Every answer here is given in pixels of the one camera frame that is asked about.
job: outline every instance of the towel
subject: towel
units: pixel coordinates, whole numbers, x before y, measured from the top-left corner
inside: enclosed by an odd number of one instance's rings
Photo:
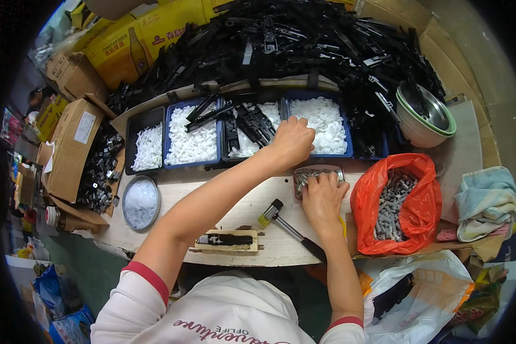
[[[516,218],[516,184],[502,166],[463,175],[455,203],[459,212],[457,237],[471,242],[487,236]]]
[[[509,224],[503,224],[500,228],[489,233],[487,236],[506,236],[509,234],[510,226]],[[458,240],[457,237],[457,229],[456,228],[447,228],[445,230],[441,230],[436,237],[437,241],[446,242],[446,241],[455,241]]]

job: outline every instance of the red sleeve cuff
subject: red sleeve cuff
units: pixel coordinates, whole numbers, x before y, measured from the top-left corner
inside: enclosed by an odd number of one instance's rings
[[[331,328],[340,325],[340,324],[358,324],[363,328],[363,321],[356,316],[345,316],[344,318],[338,319],[337,321],[333,322],[331,326],[327,328],[327,333]]]
[[[157,275],[156,272],[138,261],[131,261],[121,271],[133,271],[143,277],[161,295],[162,300],[165,302],[165,306],[168,305],[170,292],[168,291],[166,283]]]

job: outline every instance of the pile of black plastic parts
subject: pile of black plastic parts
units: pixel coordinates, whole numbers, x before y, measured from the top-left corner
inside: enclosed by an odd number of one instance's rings
[[[119,86],[110,108],[121,114],[208,80],[227,85],[248,79],[255,91],[260,78],[308,74],[308,88],[315,89],[322,75],[343,93],[354,156],[371,157],[379,154],[384,135],[389,144],[396,140],[393,112],[401,81],[415,89],[419,84],[441,101],[445,96],[415,29],[357,18],[343,4],[323,0],[235,0],[215,10],[224,12],[207,25],[188,23],[135,83]]]

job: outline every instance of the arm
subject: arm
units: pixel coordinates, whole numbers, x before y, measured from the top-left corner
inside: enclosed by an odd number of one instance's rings
[[[283,120],[271,145],[176,203],[155,224],[133,261],[146,265],[172,290],[187,249],[257,185],[306,160],[315,130],[306,119]]]
[[[327,255],[331,324],[346,316],[354,316],[363,321],[361,285],[346,247],[342,224],[338,220],[340,203],[349,189],[350,185],[346,182],[338,185],[335,173],[322,173],[318,178],[308,178],[308,187],[302,194],[306,216]]]

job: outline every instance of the stacked bowls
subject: stacked bowls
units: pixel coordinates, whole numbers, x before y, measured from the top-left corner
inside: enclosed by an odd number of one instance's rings
[[[425,100],[427,118],[417,113],[416,109],[420,106],[417,97],[404,81],[396,91],[399,127],[413,146],[432,148],[452,137],[457,125],[453,115],[441,101],[424,87],[419,88]]]

